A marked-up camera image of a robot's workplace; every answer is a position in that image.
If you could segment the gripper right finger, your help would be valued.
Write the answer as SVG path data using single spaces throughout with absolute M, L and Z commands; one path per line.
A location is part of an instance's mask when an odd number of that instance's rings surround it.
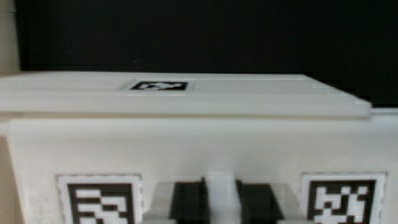
M 266 183 L 236 181 L 241 224 L 277 224 L 284 219 L 271 187 Z

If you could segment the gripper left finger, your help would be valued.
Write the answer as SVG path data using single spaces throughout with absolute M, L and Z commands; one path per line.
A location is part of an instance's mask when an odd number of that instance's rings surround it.
M 175 224 L 209 224 L 206 181 L 174 184 L 168 218 Z

